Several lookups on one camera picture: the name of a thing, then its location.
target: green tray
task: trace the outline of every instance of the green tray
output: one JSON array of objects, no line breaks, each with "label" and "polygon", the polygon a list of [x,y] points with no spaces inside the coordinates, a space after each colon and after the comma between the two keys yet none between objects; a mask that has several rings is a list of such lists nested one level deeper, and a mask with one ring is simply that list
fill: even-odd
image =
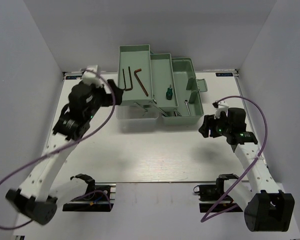
[{"label": "green tray", "polygon": [[181,116],[174,116],[173,111],[163,117],[165,125],[193,125],[204,115],[200,92],[206,92],[207,84],[204,79],[196,79],[196,73],[191,58],[172,58],[172,70],[175,84],[175,93],[178,102],[178,112]]},{"label": "green tray", "polygon": [[[118,86],[121,89],[125,88],[123,77],[124,69],[126,87],[131,87],[129,67],[131,70],[131,79],[133,85],[133,89],[131,91],[123,92],[121,105],[130,106],[134,105],[134,103],[147,105],[149,102],[153,102],[150,45],[120,46],[119,55]],[[137,69],[142,69],[142,71],[138,72],[137,75],[144,88],[148,92],[148,96],[146,96],[134,75],[134,71]]]},{"label": "green tray", "polygon": [[[172,69],[171,54],[151,54],[151,74],[153,97],[157,102],[157,106],[165,112],[173,111],[178,108],[178,100],[174,81],[174,73]],[[171,85],[172,99],[168,100],[166,92]]]}]

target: silver wrench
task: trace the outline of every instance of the silver wrench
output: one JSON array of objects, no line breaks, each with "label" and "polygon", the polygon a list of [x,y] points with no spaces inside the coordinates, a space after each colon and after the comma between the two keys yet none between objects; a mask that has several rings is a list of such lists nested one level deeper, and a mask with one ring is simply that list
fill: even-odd
[{"label": "silver wrench", "polygon": [[188,100],[184,100],[184,103],[185,103],[186,109],[188,110],[188,114],[189,114],[189,116],[191,116],[191,112],[190,112],[190,108],[189,108]]}]

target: open toolbox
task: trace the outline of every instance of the open toolbox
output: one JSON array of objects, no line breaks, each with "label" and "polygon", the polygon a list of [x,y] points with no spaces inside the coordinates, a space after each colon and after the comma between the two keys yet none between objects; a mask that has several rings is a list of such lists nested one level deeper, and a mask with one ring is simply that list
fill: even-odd
[{"label": "open toolbox", "polygon": [[121,106],[159,112],[165,125],[195,124],[204,115],[200,93],[208,90],[207,84],[196,79],[191,58],[152,54],[150,45],[120,46],[119,54]]}]

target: wall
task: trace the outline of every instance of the wall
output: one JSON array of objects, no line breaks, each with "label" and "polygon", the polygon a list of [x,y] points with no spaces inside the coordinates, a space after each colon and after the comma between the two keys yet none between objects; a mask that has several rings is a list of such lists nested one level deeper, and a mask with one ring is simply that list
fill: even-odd
[{"label": "wall", "polygon": [[63,71],[118,70],[119,46],[239,68],[276,0],[24,0]]},{"label": "wall", "polygon": [[[260,104],[269,136],[265,156],[271,173],[295,198],[300,230],[300,0],[279,0],[240,70],[243,95]],[[264,124],[251,107],[260,137]]]},{"label": "wall", "polygon": [[[0,180],[40,155],[49,131],[62,73],[22,0],[0,0]],[[13,226],[16,211],[5,194],[27,171],[0,188],[0,224]],[[0,231],[10,239],[11,231]]]}]

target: clear plastic container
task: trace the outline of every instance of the clear plastic container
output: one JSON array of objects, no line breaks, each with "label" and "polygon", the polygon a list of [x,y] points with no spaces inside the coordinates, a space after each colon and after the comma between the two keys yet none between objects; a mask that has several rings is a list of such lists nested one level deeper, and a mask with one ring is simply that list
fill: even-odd
[{"label": "clear plastic container", "polygon": [[116,118],[123,133],[153,132],[158,117],[159,112],[145,112],[136,106],[118,106],[116,109]]}]

